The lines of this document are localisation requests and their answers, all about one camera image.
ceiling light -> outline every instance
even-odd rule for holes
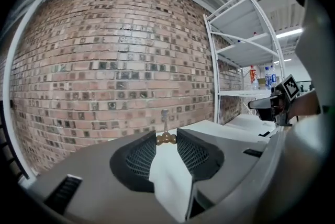
[[[290,61],[290,60],[292,60],[292,59],[284,59],[284,61]],[[274,62],[274,64],[277,64],[277,63],[279,63],[279,61]]]
[[[301,33],[301,32],[303,32],[303,29],[295,29],[295,30],[292,30],[292,31],[284,32],[282,34],[278,34],[278,35],[276,35],[276,37],[277,37],[277,39],[279,39],[279,38],[283,38],[283,37],[293,35],[293,34],[297,34],[297,33]]]

water bottle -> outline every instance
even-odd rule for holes
[[[258,81],[256,78],[256,69],[253,66],[250,66],[250,83],[253,90],[258,90]]]
[[[271,65],[271,76],[272,76],[272,80],[271,80],[271,87],[275,87],[277,85],[277,75],[276,75],[276,69],[274,68],[274,65]]]
[[[271,71],[269,67],[265,67],[265,88],[270,90],[271,89]]]

white metal shelving unit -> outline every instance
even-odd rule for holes
[[[243,69],[279,61],[280,77],[285,78],[284,57],[274,29],[256,0],[230,0],[206,17],[214,72],[214,122],[219,121],[220,96],[269,97],[269,90],[220,91],[218,60],[241,69],[242,88]],[[230,43],[223,49],[216,50],[213,35],[223,37]]]

mesh grille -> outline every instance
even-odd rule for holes
[[[148,139],[127,155],[126,163],[135,174],[149,180],[150,166],[155,155],[155,139]]]
[[[206,148],[195,144],[182,134],[177,136],[177,151],[190,173],[205,163],[209,157]]]

gold metal object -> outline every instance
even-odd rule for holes
[[[172,143],[176,144],[177,143],[177,136],[176,135],[171,135],[168,131],[168,110],[164,109],[162,110],[162,117],[164,120],[164,133],[161,136],[156,137],[156,145],[159,146],[163,143]]]

